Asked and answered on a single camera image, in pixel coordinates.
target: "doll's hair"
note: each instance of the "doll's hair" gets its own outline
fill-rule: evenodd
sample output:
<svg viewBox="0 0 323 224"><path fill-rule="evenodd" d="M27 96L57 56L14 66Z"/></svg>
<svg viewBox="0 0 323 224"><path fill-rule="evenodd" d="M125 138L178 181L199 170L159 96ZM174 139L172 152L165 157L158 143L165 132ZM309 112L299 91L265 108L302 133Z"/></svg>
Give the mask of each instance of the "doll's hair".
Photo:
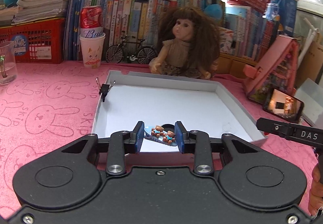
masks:
<svg viewBox="0 0 323 224"><path fill-rule="evenodd" d="M220 56L220 34L215 20L199 9L170 8L165 12L158 26L157 50L161 50L163 41L175 39L172 29L178 19L188 19L194 24L188 59L183 69L199 66L208 71L214 60Z"/></svg>

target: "table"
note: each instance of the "table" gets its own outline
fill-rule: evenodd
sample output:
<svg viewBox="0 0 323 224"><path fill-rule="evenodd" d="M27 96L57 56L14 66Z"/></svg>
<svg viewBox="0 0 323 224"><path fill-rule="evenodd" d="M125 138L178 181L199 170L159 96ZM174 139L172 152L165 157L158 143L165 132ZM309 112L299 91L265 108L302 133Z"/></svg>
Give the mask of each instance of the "table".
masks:
<svg viewBox="0 0 323 224"><path fill-rule="evenodd" d="M149 73L148 66L103 64L87 69L83 63L60 65L17 64L17 79L0 87L0 215L8 217L20 204L12 188L14 173L22 165L91 132L99 89L96 77L105 82L109 70ZM241 80L229 75L213 78L221 82L258 119L279 119L247 100ZM301 208L307 211L311 172L317 161L309 146L269 135L262 146L300 167L307 177Z"/></svg>

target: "beer can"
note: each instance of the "beer can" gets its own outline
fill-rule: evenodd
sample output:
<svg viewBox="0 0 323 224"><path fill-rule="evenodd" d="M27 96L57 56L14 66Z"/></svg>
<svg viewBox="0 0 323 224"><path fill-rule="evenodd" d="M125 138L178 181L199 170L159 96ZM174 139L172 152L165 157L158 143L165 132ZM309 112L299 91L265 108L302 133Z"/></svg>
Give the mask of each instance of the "beer can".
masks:
<svg viewBox="0 0 323 224"><path fill-rule="evenodd" d="M80 35L85 38L97 38L103 33L101 6L83 7L80 15Z"/></svg>

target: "white paper cup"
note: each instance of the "white paper cup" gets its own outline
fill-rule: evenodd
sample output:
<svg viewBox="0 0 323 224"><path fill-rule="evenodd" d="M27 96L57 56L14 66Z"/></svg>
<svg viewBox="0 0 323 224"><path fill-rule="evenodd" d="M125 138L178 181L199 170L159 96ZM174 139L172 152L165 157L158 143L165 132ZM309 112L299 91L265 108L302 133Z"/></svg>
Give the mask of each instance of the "white paper cup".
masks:
<svg viewBox="0 0 323 224"><path fill-rule="evenodd" d="M105 33L96 38L80 36L83 64L86 68L98 68L101 65L102 49Z"/></svg>

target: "black binder clip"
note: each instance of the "black binder clip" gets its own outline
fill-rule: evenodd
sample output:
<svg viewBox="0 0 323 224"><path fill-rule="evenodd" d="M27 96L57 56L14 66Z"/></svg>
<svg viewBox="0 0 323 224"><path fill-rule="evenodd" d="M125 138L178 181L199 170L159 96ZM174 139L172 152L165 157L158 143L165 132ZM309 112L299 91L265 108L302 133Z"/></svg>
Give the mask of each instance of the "black binder clip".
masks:
<svg viewBox="0 0 323 224"><path fill-rule="evenodd" d="M101 95L102 102L104 102L105 97L107 96L108 92L111 90L112 86L116 84L116 81L113 81L113 83L111 85L106 85L105 83L100 85L99 78L97 77L96 78L96 83L99 86L99 95Z"/></svg>

